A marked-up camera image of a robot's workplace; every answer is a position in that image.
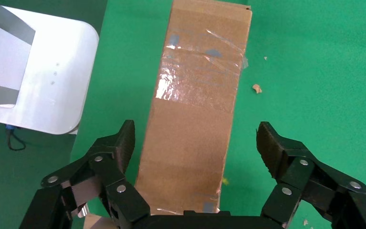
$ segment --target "black cable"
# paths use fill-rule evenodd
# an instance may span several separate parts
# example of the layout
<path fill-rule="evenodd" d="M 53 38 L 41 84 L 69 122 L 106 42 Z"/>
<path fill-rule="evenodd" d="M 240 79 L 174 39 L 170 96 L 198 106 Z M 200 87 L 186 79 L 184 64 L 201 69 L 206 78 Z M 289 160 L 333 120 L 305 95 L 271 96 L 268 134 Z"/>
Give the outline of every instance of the black cable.
<path fill-rule="evenodd" d="M 6 133 L 7 133 L 7 136 L 8 136 L 8 147 L 10 150 L 13 150 L 13 151 L 21 151 L 23 149 L 26 148 L 26 143 L 24 141 L 22 141 L 20 138 L 18 138 L 15 133 L 14 133 L 14 129 L 8 129 L 6 130 Z M 14 149 L 12 148 L 12 144 L 10 143 L 10 137 L 13 137 L 14 139 L 16 139 L 20 144 L 23 145 L 22 148 L 17 148 L 17 149 Z"/>

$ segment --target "paper scrap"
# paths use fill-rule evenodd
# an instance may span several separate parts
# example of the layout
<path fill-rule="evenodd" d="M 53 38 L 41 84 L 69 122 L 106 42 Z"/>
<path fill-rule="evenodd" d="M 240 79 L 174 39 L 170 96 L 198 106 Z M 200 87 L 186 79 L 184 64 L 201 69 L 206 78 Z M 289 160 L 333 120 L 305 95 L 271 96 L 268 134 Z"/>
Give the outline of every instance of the paper scrap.
<path fill-rule="evenodd" d="M 256 94 L 262 93 L 262 89 L 258 84 L 254 84 L 252 88 L 256 91 Z"/>
<path fill-rule="evenodd" d="M 229 185 L 229 181 L 228 181 L 228 179 L 226 179 L 226 178 L 222 178 L 222 183 L 224 184 L 224 185 Z"/>

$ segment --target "metal screw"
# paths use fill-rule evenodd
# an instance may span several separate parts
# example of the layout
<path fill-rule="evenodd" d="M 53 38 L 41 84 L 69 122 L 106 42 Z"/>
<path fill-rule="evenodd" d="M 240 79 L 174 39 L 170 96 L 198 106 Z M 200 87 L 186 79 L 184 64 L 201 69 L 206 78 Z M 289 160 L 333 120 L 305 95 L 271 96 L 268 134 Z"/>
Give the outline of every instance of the metal screw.
<path fill-rule="evenodd" d="M 48 183 L 54 183 L 57 180 L 58 180 L 58 177 L 57 176 L 52 176 L 52 177 L 50 177 L 50 178 L 47 179 Z"/>
<path fill-rule="evenodd" d="M 354 181 L 351 181 L 350 182 L 350 185 L 353 187 L 353 188 L 357 188 L 357 189 L 360 189 L 361 188 L 361 185 L 357 182 L 354 182 Z"/>
<path fill-rule="evenodd" d="M 282 188 L 281 191 L 284 194 L 289 195 L 289 196 L 293 193 L 289 188 L 286 188 L 286 187 Z"/>
<path fill-rule="evenodd" d="M 117 192 L 122 193 L 126 190 L 126 187 L 124 185 L 120 185 L 117 187 Z"/>
<path fill-rule="evenodd" d="M 102 156 L 95 157 L 95 161 L 101 161 L 101 160 L 103 160 L 103 157 Z"/>
<path fill-rule="evenodd" d="M 305 160 L 300 160 L 299 161 L 299 163 L 301 163 L 302 165 L 304 165 L 304 166 L 307 166 L 308 165 L 308 162 L 307 161 L 305 161 Z"/>

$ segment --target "cardboard box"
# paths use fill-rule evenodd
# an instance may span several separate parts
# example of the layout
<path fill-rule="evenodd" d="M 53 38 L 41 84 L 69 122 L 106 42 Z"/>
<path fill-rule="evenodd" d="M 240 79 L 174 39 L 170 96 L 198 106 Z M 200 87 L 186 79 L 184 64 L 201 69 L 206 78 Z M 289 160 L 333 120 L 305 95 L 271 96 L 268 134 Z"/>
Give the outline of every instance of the cardboard box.
<path fill-rule="evenodd" d="M 249 6 L 175 0 L 135 187 L 152 214 L 216 212 Z"/>
<path fill-rule="evenodd" d="M 88 214 L 85 216 L 83 229 L 118 229 L 118 227 L 111 218 Z"/>

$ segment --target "green mat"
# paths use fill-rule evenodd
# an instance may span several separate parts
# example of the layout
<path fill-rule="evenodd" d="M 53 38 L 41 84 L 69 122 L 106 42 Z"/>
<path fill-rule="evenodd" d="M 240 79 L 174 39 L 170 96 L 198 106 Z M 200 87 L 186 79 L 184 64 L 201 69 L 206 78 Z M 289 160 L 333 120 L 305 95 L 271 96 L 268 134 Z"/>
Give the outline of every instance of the green mat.
<path fill-rule="evenodd" d="M 366 1 L 236 2 L 251 5 L 254 14 L 221 209 L 259 215 L 275 185 L 256 150 L 260 121 L 366 184 Z M 127 178 L 134 182 L 170 5 L 170 0 L 108 2 L 72 161 L 96 138 L 133 119 L 137 143 Z M 254 92 L 254 83 L 263 93 Z M 97 200 L 89 207 L 106 215 Z M 302 202 L 291 228 L 311 227 L 330 228 L 330 223 Z"/>

